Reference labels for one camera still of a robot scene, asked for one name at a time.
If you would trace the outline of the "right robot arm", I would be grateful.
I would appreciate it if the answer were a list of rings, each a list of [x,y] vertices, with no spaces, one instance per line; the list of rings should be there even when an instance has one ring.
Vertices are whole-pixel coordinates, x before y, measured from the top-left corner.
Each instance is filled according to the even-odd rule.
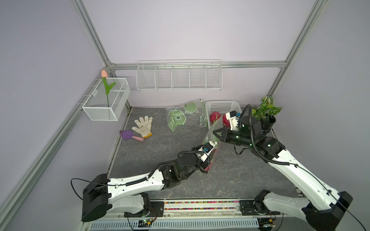
[[[254,199],[257,212],[277,211],[305,220],[316,231],[334,231],[353,197],[339,192],[316,177],[304,167],[286,147],[274,137],[268,137],[261,121],[252,115],[247,105],[241,114],[227,114],[230,127],[213,131],[220,141],[242,146],[282,173],[303,193],[303,197],[281,196],[262,190]]]

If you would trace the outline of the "pink dragon fruit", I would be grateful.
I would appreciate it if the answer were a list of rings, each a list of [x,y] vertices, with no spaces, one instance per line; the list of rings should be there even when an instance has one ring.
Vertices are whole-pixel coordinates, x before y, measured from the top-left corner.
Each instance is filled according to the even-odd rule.
[[[221,117],[222,117],[222,115],[219,112],[212,112],[211,115],[210,115],[211,124],[214,124]]]
[[[226,117],[226,114],[224,114],[223,115],[223,125],[224,125],[224,127],[231,127],[230,126],[230,121],[229,121],[229,119]]]

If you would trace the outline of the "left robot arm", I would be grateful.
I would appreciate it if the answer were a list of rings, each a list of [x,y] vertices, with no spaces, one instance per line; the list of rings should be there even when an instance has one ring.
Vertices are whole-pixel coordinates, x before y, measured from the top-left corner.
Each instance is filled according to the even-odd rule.
[[[176,187],[197,171],[208,173],[217,151],[217,147],[204,144],[180,152],[175,160],[158,163],[149,173],[128,178],[96,176],[82,192],[82,222],[98,220],[107,213],[150,213],[149,191]]]

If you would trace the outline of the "zip-top bag green print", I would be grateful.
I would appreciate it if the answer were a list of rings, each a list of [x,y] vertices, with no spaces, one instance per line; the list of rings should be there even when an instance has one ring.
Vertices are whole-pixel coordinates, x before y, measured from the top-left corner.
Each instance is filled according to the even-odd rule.
[[[222,129],[223,127],[223,117],[220,116],[217,120],[214,120],[214,122],[211,123],[210,129],[203,139],[202,145],[204,147],[201,148],[201,151],[203,151],[204,149],[208,150],[208,152],[204,154],[201,158],[205,159],[201,167],[201,169],[205,172],[209,172],[211,170],[222,146],[222,142],[214,135],[214,131]]]
[[[165,109],[168,128],[174,132],[181,126],[208,127],[205,104],[201,99]]]

